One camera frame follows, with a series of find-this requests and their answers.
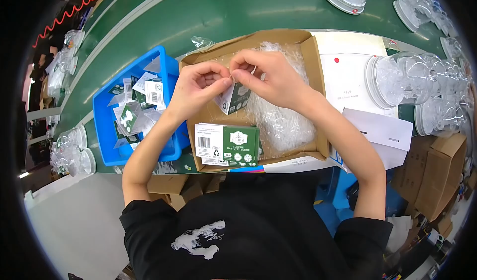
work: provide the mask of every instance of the hand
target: hand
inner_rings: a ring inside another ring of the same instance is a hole
[[[300,108],[303,95],[312,91],[278,51],[242,50],[230,61],[230,72],[236,81],[271,104],[295,111]]]
[[[167,111],[182,123],[231,85],[229,70],[217,62],[186,66],[180,72]]]

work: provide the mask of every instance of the stack of cardboard boxes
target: stack of cardboard boxes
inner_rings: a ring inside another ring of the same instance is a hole
[[[466,155],[466,137],[416,136],[404,165],[395,170],[391,185],[423,214],[433,228],[447,237],[453,225],[454,205]]]

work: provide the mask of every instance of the hang tag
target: hang tag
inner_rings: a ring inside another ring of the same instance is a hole
[[[162,82],[149,81],[145,82],[146,85],[146,102],[149,104],[157,105],[156,110],[164,110],[164,88]]]

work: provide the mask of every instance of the open cardboard box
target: open cardboard box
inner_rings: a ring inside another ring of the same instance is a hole
[[[459,187],[466,156],[466,137],[416,136],[392,187],[429,221],[435,220]]]
[[[303,55],[305,69],[308,76],[310,86],[323,95],[325,95],[323,70],[321,67],[321,60],[319,58],[318,45],[316,39],[307,31],[292,30],[292,29],[276,29],[258,31],[246,36],[241,36],[228,41],[217,43],[206,51],[200,51],[188,55],[179,63],[179,69],[187,65],[193,65],[200,62],[215,60],[222,63],[224,66],[229,66],[229,61],[232,55],[243,49],[259,48],[263,42],[279,43],[282,47],[293,46],[299,49]],[[242,108],[230,115],[225,115],[215,104],[214,101],[209,102],[199,112],[187,120],[187,128],[192,147],[192,154],[194,155],[194,162],[197,171],[200,172],[215,172],[227,169],[224,166],[204,165],[200,157],[195,156],[195,124],[199,122],[227,124],[227,125],[242,125],[252,126],[255,122],[247,117],[245,109]],[[260,135],[262,146],[264,150],[264,160],[259,161],[259,165],[277,163],[293,158],[312,156],[319,160],[325,161],[326,157],[330,155],[330,148],[328,139],[321,130],[317,130],[315,140],[305,146],[301,146],[293,151],[283,153],[279,158],[273,158],[268,151],[271,150],[270,143],[264,134]]]

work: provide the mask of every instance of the white graphic print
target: white graphic print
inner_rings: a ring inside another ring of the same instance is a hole
[[[181,248],[186,249],[191,255],[204,256],[204,259],[211,259],[214,254],[218,252],[216,245],[211,245],[207,248],[200,248],[202,245],[200,241],[200,235],[203,235],[207,241],[221,240],[223,234],[217,235],[214,229],[224,229],[225,221],[220,220],[212,224],[208,224],[199,229],[187,230],[182,235],[178,236],[174,243],[171,244],[172,249],[179,250]]]

